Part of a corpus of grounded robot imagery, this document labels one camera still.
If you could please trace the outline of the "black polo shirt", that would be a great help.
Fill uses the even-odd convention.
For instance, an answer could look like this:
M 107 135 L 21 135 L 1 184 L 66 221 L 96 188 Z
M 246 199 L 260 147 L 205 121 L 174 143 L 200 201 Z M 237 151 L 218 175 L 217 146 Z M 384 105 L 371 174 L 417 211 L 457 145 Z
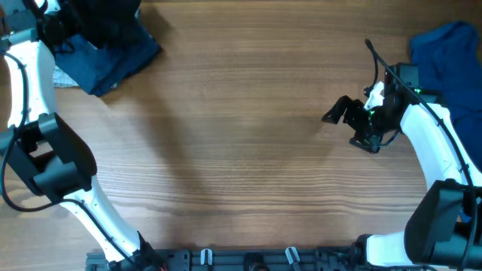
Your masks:
M 140 0 L 64 0 L 59 19 L 68 36 L 81 35 L 98 48 L 125 47 L 141 38 Z

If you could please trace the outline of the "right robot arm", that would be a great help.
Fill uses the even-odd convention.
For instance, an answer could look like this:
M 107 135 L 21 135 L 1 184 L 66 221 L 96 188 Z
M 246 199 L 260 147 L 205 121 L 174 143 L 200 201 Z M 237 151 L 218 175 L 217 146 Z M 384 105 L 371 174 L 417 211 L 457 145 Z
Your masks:
M 417 66 L 398 63 L 365 91 L 367 101 L 340 97 L 322 117 L 354 129 L 350 144 L 371 154 L 408 137 L 427 193 L 405 228 L 361 238 L 360 257 L 376 267 L 481 268 L 481 173 L 450 122 L 443 96 L 419 85 Z

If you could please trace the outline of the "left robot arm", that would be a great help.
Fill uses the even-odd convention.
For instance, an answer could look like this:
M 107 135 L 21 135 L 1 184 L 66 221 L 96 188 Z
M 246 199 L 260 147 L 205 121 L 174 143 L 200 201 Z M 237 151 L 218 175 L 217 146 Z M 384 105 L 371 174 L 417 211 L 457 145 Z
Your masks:
M 102 247 L 109 270 L 165 270 L 167 262 L 117 212 L 99 185 L 85 141 L 57 114 L 53 88 L 61 46 L 81 35 L 96 47 L 133 38 L 138 1 L 3 1 L 1 55 L 11 114 L 1 166 L 49 206 L 69 210 Z

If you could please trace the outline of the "bright blue shirt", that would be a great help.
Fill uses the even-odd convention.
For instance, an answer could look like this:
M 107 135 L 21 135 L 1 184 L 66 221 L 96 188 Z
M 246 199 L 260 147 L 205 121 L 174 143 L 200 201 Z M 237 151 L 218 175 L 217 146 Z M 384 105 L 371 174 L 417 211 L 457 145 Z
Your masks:
M 414 263 L 481 268 L 481 222 L 473 215 L 470 189 L 481 195 L 481 64 L 476 57 L 479 35 L 465 22 L 448 23 L 410 41 L 419 85 L 437 90 L 447 107 L 433 109 L 453 134 L 471 175 L 462 165 L 445 132 L 422 106 L 409 108 L 402 121 L 426 177 L 428 194 L 407 223 L 404 246 Z

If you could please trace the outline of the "folded dark blue garment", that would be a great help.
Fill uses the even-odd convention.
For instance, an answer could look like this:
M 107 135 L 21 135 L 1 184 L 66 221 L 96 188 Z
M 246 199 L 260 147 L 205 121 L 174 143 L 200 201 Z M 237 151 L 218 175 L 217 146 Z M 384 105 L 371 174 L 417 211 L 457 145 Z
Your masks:
M 122 80 L 143 70 L 161 51 L 161 46 L 138 18 L 141 38 L 136 43 L 104 48 L 95 47 L 81 35 L 68 36 L 59 15 L 57 19 L 59 29 L 52 37 L 55 66 L 90 95 L 104 96 Z M 85 83 L 92 83 L 97 78 L 104 78 L 106 83 L 93 91 L 83 89 Z

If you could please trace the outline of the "white patterned folded cloth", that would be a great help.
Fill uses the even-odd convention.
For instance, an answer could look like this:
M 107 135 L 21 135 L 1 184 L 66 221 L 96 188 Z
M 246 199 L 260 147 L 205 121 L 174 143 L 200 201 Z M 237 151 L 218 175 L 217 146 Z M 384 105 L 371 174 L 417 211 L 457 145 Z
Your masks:
M 93 91 L 94 88 L 102 87 L 106 83 L 104 78 L 97 78 L 92 83 L 85 83 L 83 89 Z M 53 85 L 55 87 L 79 87 L 80 85 L 66 74 L 62 69 L 55 66 L 53 69 Z

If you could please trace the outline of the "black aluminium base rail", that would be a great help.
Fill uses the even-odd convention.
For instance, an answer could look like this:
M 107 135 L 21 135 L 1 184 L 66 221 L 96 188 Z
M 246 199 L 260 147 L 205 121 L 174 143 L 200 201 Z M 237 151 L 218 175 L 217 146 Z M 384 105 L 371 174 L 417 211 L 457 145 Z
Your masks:
M 320 247 L 316 249 L 202 250 L 160 249 L 152 257 L 137 251 L 127 260 L 108 261 L 101 254 L 87 255 L 86 270 L 172 270 L 172 271 L 249 271 L 249 270 L 427 270 L 427 266 L 374 266 L 360 248 Z

